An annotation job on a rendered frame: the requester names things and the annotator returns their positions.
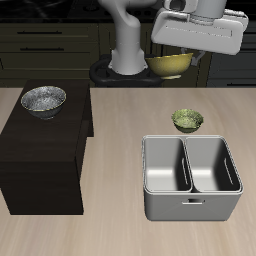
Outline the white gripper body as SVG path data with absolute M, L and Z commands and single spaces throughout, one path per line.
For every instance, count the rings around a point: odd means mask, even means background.
M 236 55 L 248 23 L 245 13 L 229 9 L 224 10 L 220 19 L 209 23 L 193 20 L 190 14 L 161 8 L 151 40 L 157 44 Z

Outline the yellow bowl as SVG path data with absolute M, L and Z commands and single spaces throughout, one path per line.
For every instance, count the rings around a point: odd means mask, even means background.
M 192 53 L 146 58 L 151 71 L 162 79 L 180 78 L 189 68 Z

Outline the grey speckled bowl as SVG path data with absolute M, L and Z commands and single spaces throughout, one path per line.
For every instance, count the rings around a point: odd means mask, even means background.
M 66 92 L 55 86 L 41 86 L 26 92 L 21 105 L 34 117 L 48 120 L 54 118 L 63 108 Z

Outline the green fluted dish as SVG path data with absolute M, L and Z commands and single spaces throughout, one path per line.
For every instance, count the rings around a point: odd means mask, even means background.
M 180 109 L 172 116 L 174 126 L 182 133 L 193 133 L 197 131 L 204 122 L 203 116 L 192 109 Z

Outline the dark kitchen cupboards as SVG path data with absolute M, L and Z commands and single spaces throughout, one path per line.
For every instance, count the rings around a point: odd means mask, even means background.
M 112 23 L 0 23 L 0 87 L 22 87 L 29 79 L 87 79 L 90 66 L 114 48 Z

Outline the white two-bin basket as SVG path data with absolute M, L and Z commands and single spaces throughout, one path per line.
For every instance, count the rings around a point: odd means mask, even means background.
M 243 193 L 218 135 L 142 138 L 144 209 L 151 221 L 226 221 Z

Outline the dark wooden cabinet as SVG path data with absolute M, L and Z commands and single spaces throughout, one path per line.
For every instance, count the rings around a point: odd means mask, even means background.
M 12 215 L 81 215 L 80 177 L 86 139 L 94 135 L 87 80 L 29 80 L 24 92 L 63 89 L 63 109 L 50 120 L 17 102 L 0 133 L 0 191 Z

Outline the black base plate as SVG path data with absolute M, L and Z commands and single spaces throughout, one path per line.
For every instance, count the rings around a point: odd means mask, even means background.
M 90 67 L 89 76 L 98 88 L 159 88 L 164 80 L 150 68 L 135 75 L 121 75 L 109 68 L 112 56 L 103 54 Z

